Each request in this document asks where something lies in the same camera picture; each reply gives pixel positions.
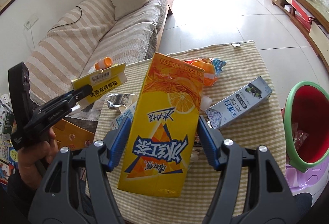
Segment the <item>person's left hand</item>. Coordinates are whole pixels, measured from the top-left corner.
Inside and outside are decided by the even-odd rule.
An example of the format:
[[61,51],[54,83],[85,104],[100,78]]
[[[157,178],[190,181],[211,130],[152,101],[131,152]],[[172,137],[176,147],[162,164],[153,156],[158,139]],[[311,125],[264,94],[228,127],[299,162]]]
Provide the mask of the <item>person's left hand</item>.
[[28,148],[21,148],[18,151],[18,170],[22,181],[28,187],[36,190],[39,188],[42,176],[35,163],[45,159],[51,164],[59,149],[56,142],[56,135],[52,128],[48,130],[49,142],[42,141]]

